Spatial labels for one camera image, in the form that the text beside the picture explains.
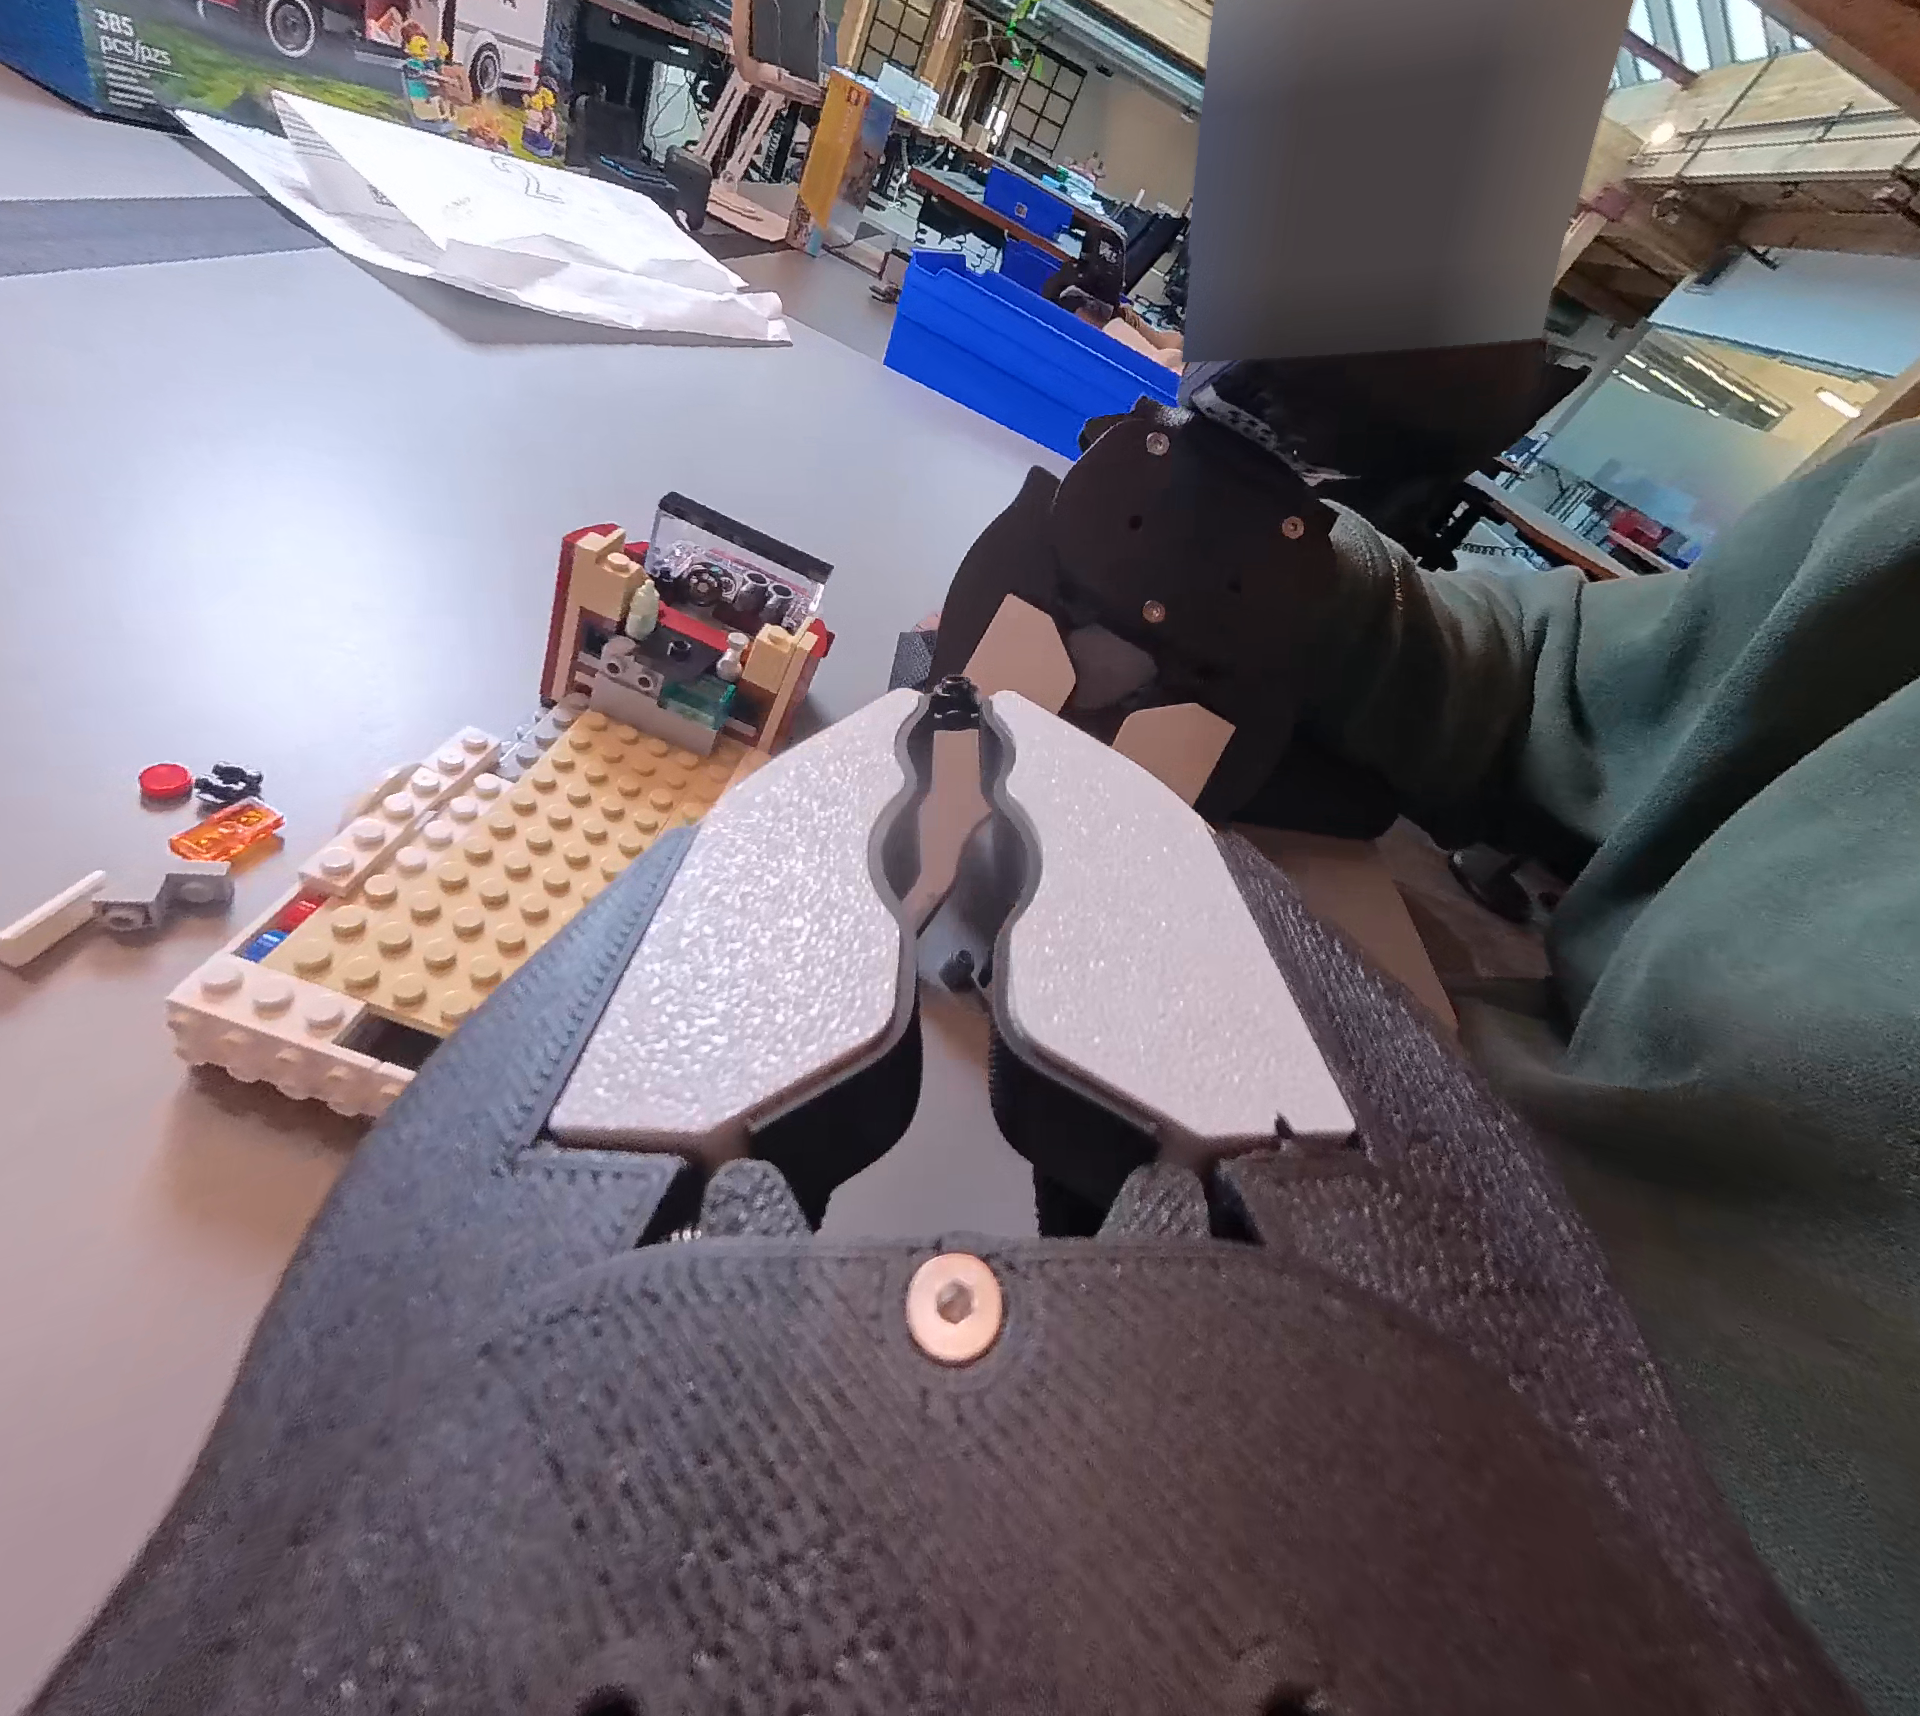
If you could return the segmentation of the tan white red brick vehicle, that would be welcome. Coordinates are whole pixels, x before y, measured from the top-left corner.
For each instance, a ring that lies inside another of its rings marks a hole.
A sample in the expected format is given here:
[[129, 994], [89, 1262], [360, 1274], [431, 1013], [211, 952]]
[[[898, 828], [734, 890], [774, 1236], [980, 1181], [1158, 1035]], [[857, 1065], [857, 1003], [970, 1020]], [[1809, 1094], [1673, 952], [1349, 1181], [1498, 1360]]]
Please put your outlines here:
[[558, 549], [539, 711], [360, 799], [281, 907], [165, 1004], [193, 1070], [381, 1116], [665, 837], [789, 740], [834, 567], [682, 492]]

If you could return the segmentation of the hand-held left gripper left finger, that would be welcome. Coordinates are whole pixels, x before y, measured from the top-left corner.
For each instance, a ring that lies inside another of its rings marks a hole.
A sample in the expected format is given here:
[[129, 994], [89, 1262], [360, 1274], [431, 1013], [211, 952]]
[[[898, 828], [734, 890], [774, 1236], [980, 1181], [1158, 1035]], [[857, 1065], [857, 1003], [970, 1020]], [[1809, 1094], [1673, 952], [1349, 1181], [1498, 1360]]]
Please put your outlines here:
[[697, 826], [547, 1134], [773, 1166], [809, 1224], [910, 1129], [922, 695], [897, 688], [728, 788]]

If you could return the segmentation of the grey desk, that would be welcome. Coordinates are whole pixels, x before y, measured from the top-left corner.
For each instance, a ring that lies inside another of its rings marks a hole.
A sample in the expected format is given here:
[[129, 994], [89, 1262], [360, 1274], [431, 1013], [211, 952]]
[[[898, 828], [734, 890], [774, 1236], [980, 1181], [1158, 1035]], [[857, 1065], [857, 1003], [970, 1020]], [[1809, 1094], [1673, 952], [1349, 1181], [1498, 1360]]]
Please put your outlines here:
[[967, 549], [1062, 464], [879, 360], [851, 268], [738, 264], [789, 347], [616, 336], [392, 278], [184, 141], [4, 74], [4, 922], [262, 770], [229, 918], [4, 972], [4, 1713], [178, 1493], [362, 1126], [191, 1074], [165, 1007], [359, 796], [539, 702], [560, 541], [682, 492], [828, 559], [818, 729], [890, 679]]

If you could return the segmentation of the white paper bag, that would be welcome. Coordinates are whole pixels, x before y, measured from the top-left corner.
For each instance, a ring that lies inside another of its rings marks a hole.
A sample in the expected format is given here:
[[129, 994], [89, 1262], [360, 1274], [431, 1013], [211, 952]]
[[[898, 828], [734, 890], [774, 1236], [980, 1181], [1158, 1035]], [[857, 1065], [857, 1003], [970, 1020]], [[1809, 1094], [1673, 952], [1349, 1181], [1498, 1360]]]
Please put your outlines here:
[[335, 251], [392, 274], [640, 336], [787, 347], [755, 291], [645, 194], [273, 94], [278, 134], [180, 108], [229, 169]]

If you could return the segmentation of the transparent orange tile brick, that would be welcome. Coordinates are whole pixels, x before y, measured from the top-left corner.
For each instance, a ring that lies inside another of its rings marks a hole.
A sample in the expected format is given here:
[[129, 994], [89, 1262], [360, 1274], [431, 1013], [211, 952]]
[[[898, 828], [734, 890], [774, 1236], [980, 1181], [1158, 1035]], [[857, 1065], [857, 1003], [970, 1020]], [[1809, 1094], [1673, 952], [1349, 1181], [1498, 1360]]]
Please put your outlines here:
[[248, 867], [275, 853], [284, 817], [271, 804], [248, 799], [214, 810], [172, 834], [169, 853], [189, 864]]

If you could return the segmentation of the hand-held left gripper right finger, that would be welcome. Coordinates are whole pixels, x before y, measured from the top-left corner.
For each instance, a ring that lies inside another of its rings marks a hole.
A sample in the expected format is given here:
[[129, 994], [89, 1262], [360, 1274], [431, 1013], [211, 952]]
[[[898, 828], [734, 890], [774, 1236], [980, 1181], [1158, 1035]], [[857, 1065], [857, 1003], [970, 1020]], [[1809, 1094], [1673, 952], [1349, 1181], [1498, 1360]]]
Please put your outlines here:
[[1210, 824], [1040, 704], [987, 702], [988, 1094], [1045, 1232], [1130, 1176], [1359, 1134]]

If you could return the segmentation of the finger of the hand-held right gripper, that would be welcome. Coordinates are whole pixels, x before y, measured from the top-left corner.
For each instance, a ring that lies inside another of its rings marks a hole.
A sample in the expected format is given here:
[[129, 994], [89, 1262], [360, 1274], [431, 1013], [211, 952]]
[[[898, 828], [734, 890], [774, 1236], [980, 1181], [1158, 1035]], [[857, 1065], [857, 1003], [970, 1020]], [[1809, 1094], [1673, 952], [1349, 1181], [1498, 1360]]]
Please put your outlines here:
[[1237, 727], [1197, 702], [1132, 711], [1114, 750], [1194, 807], [1237, 737]]
[[1054, 619], [1016, 594], [1006, 594], [962, 676], [980, 697], [1023, 697], [1059, 717], [1077, 688], [1077, 669]]

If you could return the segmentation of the white angled bracket brick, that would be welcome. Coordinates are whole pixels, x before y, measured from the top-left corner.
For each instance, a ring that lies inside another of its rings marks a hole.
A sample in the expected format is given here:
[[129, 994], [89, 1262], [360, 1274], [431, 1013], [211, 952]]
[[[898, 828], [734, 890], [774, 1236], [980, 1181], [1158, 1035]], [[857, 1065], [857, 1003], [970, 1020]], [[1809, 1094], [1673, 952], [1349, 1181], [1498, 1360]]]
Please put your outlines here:
[[143, 892], [110, 892], [95, 871], [3, 927], [3, 969], [27, 970], [56, 946], [86, 931], [121, 940], [163, 934], [176, 918], [220, 914], [233, 905], [229, 862], [176, 862]]

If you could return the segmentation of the yellow cardboard box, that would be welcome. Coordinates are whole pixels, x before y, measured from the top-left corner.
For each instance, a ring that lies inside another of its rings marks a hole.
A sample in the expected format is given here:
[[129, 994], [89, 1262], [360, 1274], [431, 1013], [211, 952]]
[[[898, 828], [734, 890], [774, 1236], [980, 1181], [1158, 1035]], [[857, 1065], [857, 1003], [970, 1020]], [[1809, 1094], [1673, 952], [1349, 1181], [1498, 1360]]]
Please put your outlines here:
[[839, 67], [828, 73], [789, 219], [791, 247], [816, 259], [857, 241], [897, 120], [898, 106], [864, 78]]

